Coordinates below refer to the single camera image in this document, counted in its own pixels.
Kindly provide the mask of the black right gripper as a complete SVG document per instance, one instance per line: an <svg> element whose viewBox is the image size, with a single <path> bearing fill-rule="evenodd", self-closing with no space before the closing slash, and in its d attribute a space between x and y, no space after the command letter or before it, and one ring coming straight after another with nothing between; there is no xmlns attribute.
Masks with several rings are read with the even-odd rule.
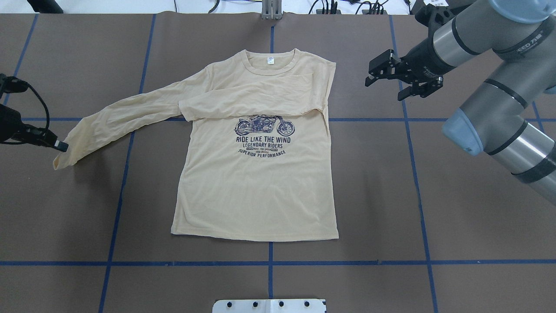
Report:
<svg viewBox="0 0 556 313"><path fill-rule="evenodd" d="M433 36L439 28L451 21L470 5L468 0L449 0L447 7L433 4L423 5L415 12L415 20L427 26L428 37L412 48L405 56L397 58L389 49L369 62L369 76L365 86L369 87L379 79L398 79L405 83L429 83L442 77L455 67L441 59L433 46ZM397 94L397 100L420 94L419 85L409 86Z"/></svg>

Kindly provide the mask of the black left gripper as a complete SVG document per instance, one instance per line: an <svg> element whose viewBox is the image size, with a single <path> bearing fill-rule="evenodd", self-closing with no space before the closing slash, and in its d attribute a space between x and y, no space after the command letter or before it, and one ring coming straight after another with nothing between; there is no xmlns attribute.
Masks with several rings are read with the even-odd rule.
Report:
<svg viewBox="0 0 556 313"><path fill-rule="evenodd" d="M1 144L21 145L32 144L46 148L54 148L57 151L66 152L68 144L57 140L50 130L50 112L48 107L39 93L28 82L18 79L17 77L8 77L6 74L0 74L0 94L23 93L31 89L34 95L39 99L46 114L46 126L35 127L22 122L21 114L5 105L1 105L0 109L0 126L1 126Z"/></svg>

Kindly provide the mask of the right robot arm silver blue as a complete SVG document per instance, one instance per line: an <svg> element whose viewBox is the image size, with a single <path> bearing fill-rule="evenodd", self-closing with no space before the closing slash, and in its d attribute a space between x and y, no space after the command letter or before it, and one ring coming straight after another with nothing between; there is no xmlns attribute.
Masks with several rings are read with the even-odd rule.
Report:
<svg viewBox="0 0 556 313"><path fill-rule="evenodd" d="M365 86L379 79L408 87L397 95L428 97L443 76L493 51L501 65L446 120L442 133L471 155L485 152L551 203L556 199L555 141L521 117L541 94L555 93L555 2L464 0L427 4L416 20L428 36L405 56L387 50L369 62Z"/></svg>

